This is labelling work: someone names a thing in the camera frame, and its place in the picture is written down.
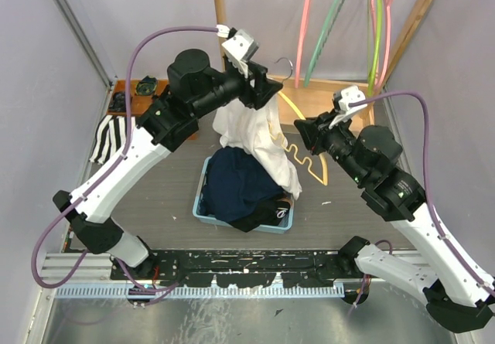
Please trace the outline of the black printed t shirt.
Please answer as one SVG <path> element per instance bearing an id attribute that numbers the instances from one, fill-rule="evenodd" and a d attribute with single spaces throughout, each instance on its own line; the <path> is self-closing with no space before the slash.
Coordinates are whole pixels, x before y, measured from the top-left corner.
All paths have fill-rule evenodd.
<path id="1" fill-rule="evenodd" d="M 260 225 L 277 226 L 280 224 L 291 206 L 281 201 L 281 196 L 259 202 L 254 211 L 244 217 L 229 222 L 229 224 L 242 232 L 251 232 Z"/>

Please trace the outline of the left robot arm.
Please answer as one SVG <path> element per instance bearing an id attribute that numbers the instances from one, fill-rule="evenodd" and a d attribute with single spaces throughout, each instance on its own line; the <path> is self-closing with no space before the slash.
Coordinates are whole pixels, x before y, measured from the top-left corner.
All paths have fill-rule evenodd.
<path id="1" fill-rule="evenodd" d="M 267 76 L 267 68 L 247 61 L 241 73 L 232 61 L 220 72 L 207 53 L 187 49 L 167 68 L 168 83 L 162 94 L 135 122 L 126 141 L 89 182 L 53 202 L 70 223 L 77 238 L 93 254 L 110 254 L 127 266 L 137 279 L 146 279 L 156 261 L 146 243 L 123 230 L 111 214 L 134 184 L 153 166 L 173 153 L 199 130 L 199 120 L 233 100 L 260 109 L 281 89 Z"/>

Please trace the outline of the pink plastic hanger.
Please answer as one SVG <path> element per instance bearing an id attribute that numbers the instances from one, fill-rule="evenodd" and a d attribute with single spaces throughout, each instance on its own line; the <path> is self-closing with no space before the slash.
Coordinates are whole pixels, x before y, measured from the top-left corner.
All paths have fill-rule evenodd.
<path id="1" fill-rule="evenodd" d="M 373 95 L 376 95 L 384 85 L 385 74 L 389 66 L 391 55 L 391 5 L 394 0 L 384 0 L 384 19 L 381 36 L 381 51 L 378 63 L 377 79 Z"/>

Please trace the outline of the lime green hanger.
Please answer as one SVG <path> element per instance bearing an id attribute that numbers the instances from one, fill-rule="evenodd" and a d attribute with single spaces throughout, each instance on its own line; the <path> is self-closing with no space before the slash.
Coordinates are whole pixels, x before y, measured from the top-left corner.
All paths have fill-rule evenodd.
<path id="1" fill-rule="evenodd" d="M 367 96 L 374 92 L 381 51 L 384 0 L 367 0 Z"/>

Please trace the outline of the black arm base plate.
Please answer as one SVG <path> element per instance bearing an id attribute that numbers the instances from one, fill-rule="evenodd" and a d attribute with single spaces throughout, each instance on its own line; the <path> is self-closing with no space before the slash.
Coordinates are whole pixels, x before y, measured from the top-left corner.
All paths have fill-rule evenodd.
<path id="1" fill-rule="evenodd" d="M 363 273 L 328 250 L 157 250 L 155 264 L 137 280 L 155 277 L 160 287 L 269 287 L 281 278 L 283 288 L 332 287 L 340 278 Z"/>

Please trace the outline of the salmon pink hanger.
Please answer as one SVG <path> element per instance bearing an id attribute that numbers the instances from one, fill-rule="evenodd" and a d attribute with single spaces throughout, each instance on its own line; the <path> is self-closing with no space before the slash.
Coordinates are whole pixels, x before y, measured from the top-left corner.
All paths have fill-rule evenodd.
<path id="1" fill-rule="evenodd" d="M 294 86 L 296 89 L 299 88 L 301 66 L 302 66 L 302 55 L 303 55 L 304 42 L 306 38 L 306 32 L 309 23 L 309 12 L 311 9 L 311 4 L 312 4 L 312 0 L 304 0 L 301 23 L 299 27 L 299 39 L 296 50 L 295 79 L 294 79 Z"/>

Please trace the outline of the mint green hanger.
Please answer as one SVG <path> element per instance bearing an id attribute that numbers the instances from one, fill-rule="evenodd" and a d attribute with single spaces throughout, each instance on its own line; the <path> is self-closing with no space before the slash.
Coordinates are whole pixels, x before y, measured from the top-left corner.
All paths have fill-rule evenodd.
<path id="1" fill-rule="evenodd" d="M 331 33 L 336 19 L 339 16 L 339 13 L 343 7 L 343 4 L 346 0 L 333 0 L 331 6 L 329 7 L 329 11 L 327 12 L 327 15 L 325 17 L 325 20 L 323 22 L 318 41 L 316 43 L 315 49 L 313 51 L 311 60 L 309 61 L 309 65 L 305 74 L 305 79 L 303 82 L 303 86 L 307 87 L 309 85 L 309 81 L 312 78 L 312 74 L 314 69 L 316 68 L 316 65 L 319 61 L 319 58 L 322 54 L 322 51 L 324 49 L 324 46 L 326 45 L 326 42 L 329 38 L 329 34 Z"/>

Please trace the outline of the navy blue t shirt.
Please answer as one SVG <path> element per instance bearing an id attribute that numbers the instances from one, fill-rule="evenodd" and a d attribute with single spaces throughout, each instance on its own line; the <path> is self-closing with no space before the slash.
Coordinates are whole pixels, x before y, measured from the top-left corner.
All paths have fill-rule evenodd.
<path id="1" fill-rule="evenodd" d="M 284 192 L 252 155 L 240 148 L 221 148 L 209 160 L 200 211 L 229 224 Z"/>

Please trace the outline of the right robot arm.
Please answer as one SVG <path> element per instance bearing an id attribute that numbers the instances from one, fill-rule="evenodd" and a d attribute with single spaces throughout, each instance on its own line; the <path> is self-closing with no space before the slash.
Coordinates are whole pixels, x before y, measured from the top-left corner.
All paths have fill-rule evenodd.
<path id="1" fill-rule="evenodd" d="M 456 241 L 438 230 L 422 185 L 398 166 L 402 147 L 393 133 L 370 125 L 354 135 L 349 122 L 331 125 L 331 117 L 324 113 L 295 121 L 305 147 L 314 155 L 328 153 L 361 189 L 366 205 L 401 232 L 427 262 L 416 267 L 354 236 L 338 251 L 342 273 L 350 278 L 370 274 L 400 288 L 450 332 L 484 328 L 493 317 L 494 298 L 449 249 Z"/>

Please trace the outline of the white t shirt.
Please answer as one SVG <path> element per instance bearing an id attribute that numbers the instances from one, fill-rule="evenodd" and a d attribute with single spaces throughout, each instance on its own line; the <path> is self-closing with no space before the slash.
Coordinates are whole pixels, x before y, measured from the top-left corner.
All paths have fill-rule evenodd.
<path id="1" fill-rule="evenodd" d="M 261 109 L 245 107 L 238 99 L 217 109 L 213 130 L 222 147 L 240 148 L 262 165 L 276 184 L 299 198 L 302 187 L 295 166 L 282 147 L 277 97 Z"/>

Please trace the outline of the yellow hanger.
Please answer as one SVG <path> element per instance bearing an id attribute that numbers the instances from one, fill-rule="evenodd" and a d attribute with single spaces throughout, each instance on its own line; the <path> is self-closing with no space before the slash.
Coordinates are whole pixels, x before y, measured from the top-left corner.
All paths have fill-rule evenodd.
<path id="1" fill-rule="evenodd" d="M 278 96 L 282 98 L 282 100 L 295 112 L 297 117 L 299 119 L 305 120 L 306 117 L 304 114 L 300 111 L 300 109 L 297 107 L 297 105 L 282 91 L 278 92 Z M 277 133 L 276 135 L 273 132 L 273 128 L 271 124 L 268 124 L 268 131 L 270 134 L 270 137 L 274 143 L 279 143 L 280 147 L 289 154 L 292 154 L 294 160 L 296 161 L 297 164 L 301 166 L 305 166 L 307 172 L 320 184 L 323 186 L 327 186 L 329 184 L 329 172 L 328 172 L 328 163 L 325 159 L 325 157 L 322 154 L 318 155 L 318 158 L 320 160 L 321 164 L 321 172 L 322 175 L 317 175 L 313 170 L 312 170 L 312 165 L 313 161 L 310 157 L 306 156 L 300 159 L 298 157 L 299 153 L 299 147 L 295 144 L 289 144 L 288 141 L 286 140 L 284 134 L 282 132 Z"/>

